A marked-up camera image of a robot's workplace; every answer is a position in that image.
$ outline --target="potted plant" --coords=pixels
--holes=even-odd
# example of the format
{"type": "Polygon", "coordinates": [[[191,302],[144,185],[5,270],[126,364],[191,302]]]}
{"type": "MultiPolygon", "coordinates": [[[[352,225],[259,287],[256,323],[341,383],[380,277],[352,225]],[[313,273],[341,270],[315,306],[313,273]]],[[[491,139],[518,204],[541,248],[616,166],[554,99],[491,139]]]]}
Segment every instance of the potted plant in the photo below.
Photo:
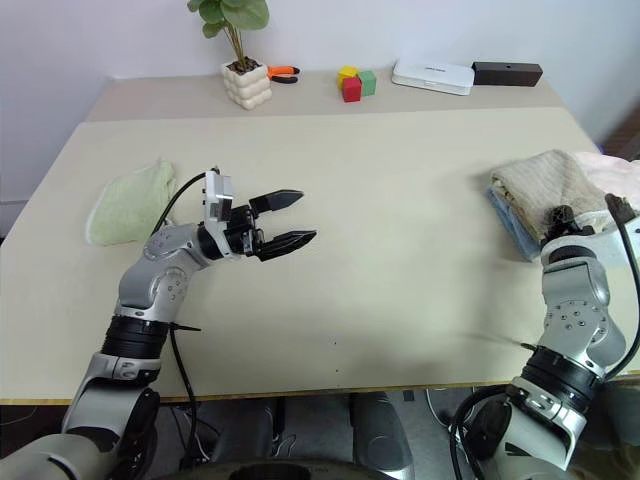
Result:
{"type": "Polygon", "coordinates": [[[229,96],[247,110],[271,98],[266,65],[245,56],[242,30],[260,30],[269,22],[265,0],[189,0],[187,7],[204,20],[202,33],[213,38],[224,32],[236,60],[222,65],[222,77],[229,96]]]}

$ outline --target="red cube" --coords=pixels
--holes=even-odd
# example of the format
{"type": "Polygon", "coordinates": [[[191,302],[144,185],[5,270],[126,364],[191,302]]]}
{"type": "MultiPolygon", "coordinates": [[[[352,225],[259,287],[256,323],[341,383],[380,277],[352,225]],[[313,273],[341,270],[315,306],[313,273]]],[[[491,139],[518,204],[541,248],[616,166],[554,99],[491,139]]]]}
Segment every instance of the red cube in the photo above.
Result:
{"type": "Polygon", "coordinates": [[[345,102],[359,102],[362,96],[362,81],[358,77],[345,78],[342,82],[342,98],[345,102]]]}

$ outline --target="orange pliers handle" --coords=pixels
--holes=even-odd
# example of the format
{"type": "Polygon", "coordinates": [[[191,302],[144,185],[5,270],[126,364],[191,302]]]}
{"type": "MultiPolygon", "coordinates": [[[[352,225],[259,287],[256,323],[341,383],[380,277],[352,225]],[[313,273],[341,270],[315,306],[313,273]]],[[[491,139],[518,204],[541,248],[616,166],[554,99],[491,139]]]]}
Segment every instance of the orange pliers handle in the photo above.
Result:
{"type": "Polygon", "coordinates": [[[293,75],[297,73],[300,73],[300,69],[290,66],[268,67],[267,69],[269,79],[278,83],[296,83],[298,77],[294,77],[293,75]]]}

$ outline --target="blue cloth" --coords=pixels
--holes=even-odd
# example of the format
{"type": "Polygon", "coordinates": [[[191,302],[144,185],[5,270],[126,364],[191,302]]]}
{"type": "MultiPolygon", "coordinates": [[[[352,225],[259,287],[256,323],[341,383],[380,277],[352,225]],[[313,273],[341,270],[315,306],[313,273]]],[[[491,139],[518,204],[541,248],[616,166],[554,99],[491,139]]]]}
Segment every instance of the blue cloth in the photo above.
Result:
{"type": "Polygon", "coordinates": [[[500,194],[496,193],[493,187],[487,189],[487,197],[496,210],[504,228],[511,234],[522,256],[532,262],[540,255],[540,244],[522,226],[516,214],[513,213],[511,206],[500,194]]]}

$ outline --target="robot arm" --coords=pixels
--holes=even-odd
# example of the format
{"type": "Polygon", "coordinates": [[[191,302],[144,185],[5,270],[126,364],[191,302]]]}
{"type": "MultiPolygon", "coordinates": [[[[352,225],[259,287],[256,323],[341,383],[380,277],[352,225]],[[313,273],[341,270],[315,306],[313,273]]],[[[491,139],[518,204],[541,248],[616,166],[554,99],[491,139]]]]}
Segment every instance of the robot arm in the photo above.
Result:
{"type": "MultiPolygon", "coordinates": [[[[638,231],[640,217],[630,208],[624,213],[626,228],[638,231]]],[[[486,478],[568,478],[585,414],[610,376],[606,368],[624,354],[624,336],[608,313],[603,267],[627,262],[618,231],[569,231],[542,250],[547,313],[533,355],[506,387],[506,400],[488,402],[466,436],[486,478]]]]}
{"type": "Polygon", "coordinates": [[[210,171],[203,193],[204,223],[155,232],[123,275],[104,344],[67,410],[63,433],[0,462],[3,480],[136,478],[160,403],[149,384],[160,373],[162,346],[193,274],[221,258],[276,258],[316,234],[295,231],[265,242],[256,228],[261,213],[289,206],[302,192],[281,190],[231,208],[230,178],[210,171]]]}

